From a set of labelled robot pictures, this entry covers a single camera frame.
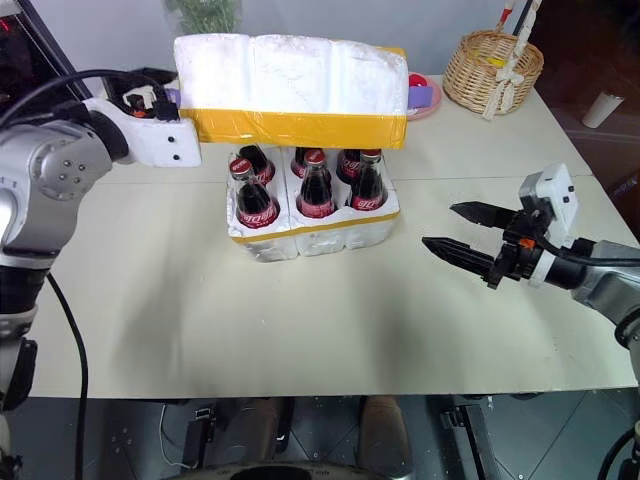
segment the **metal floor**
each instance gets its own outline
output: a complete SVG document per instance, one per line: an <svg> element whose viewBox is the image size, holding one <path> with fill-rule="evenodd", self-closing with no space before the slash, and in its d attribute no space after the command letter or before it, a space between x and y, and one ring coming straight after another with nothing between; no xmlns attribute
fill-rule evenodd
<svg viewBox="0 0 640 480"><path fill-rule="evenodd" d="M464 471L469 453L458 453L441 427L438 414L450 397L397 398L409 429L415 478L476 478ZM611 444L640 413L637 389L547 393L530 400L509 395L456 400L482 406L503 480L596 478ZM213 402L194 400L168 407L164 426L173 443L182 444L195 409ZM277 458L354 464L359 402L359 397L296 399L293 434ZM72 478L76 405L75 400L32 398L8 415L14 450L24 457L21 478ZM160 410L161 404L153 402L91 400L85 478L158 480L177 474L178 469L160 456ZM179 459L178 449L168 442L165 448Z"/></svg>

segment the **wicker basket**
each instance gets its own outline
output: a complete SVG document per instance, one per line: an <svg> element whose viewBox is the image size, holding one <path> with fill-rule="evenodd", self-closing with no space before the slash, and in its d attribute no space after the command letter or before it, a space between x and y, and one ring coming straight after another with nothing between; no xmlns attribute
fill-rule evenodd
<svg viewBox="0 0 640 480"><path fill-rule="evenodd" d="M489 96L498 86L496 71L500 68L489 63L487 58L506 61L516 40L513 35L495 30L473 32L462 37L444 74L443 87L449 98L471 111L484 112ZM524 81L515 86L513 105L506 113L513 112L524 102L540 76L543 64L542 52L527 43L514 69L524 77Z"/></svg>

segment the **coca-cola bottle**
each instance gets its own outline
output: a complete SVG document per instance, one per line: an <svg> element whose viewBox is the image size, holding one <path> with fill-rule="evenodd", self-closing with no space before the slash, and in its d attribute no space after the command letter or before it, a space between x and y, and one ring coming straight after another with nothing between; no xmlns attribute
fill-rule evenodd
<svg viewBox="0 0 640 480"><path fill-rule="evenodd" d="M348 204L356 210L376 210L386 200L386 190L380 175L379 149L361 150L356 178L351 182Z"/></svg>
<svg viewBox="0 0 640 480"><path fill-rule="evenodd" d="M253 173L251 162L237 157L229 165L234 179L236 216L249 228L261 228L273 223L280 213L280 205L272 198Z"/></svg>
<svg viewBox="0 0 640 480"><path fill-rule="evenodd" d="M305 217L327 217L335 211L336 206L331 196L331 175L322 150L309 150L305 155L305 164L298 210Z"/></svg>
<svg viewBox="0 0 640 480"><path fill-rule="evenodd" d="M296 147L296 153L291 159L291 171L299 178L304 178L304 156L309 150L322 150L321 148Z"/></svg>
<svg viewBox="0 0 640 480"><path fill-rule="evenodd" d="M338 178L351 185L358 174L358 165L360 165L360 150L341 150L338 153L338 167L336 168Z"/></svg>
<svg viewBox="0 0 640 480"><path fill-rule="evenodd" d="M251 162L253 172L260 183L266 185L271 181L276 172L275 165L267 158L262 149L257 145L247 145L238 152L238 157L246 158Z"/></svg>

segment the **white cup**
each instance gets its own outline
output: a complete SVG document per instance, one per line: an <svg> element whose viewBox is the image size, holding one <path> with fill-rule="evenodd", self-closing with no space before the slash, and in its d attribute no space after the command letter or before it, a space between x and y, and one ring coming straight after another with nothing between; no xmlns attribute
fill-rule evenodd
<svg viewBox="0 0 640 480"><path fill-rule="evenodd" d="M589 111L582 117L582 123L589 128L598 128L623 100L624 97L609 92L600 92Z"/></svg>

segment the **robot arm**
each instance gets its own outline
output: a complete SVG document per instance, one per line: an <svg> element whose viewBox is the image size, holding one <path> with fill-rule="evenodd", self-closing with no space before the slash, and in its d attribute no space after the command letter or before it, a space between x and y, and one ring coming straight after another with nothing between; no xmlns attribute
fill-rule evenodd
<svg viewBox="0 0 640 480"><path fill-rule="evenodd" d="M518 211L481 202L451 206L473 223L504 230L495 259L450 238L422 241L446 262L480 275L490 288L507 277L569 290L574 300L616 325L616 339L630 350L640 383L640 249L567 236L578 201L564 164L528 176L519 196Z"/></svg>
<svg viewBox="0 0 640 480"><path fill-rule="evenodd" d="M1 412L20 405L31 389L37 344L25 335L46 275L75 231L84 195L116 161L201 162L190 120L136 118L96 98L63 107L60 116L64 120L0 130L0 477L17 465Z"/></svg>

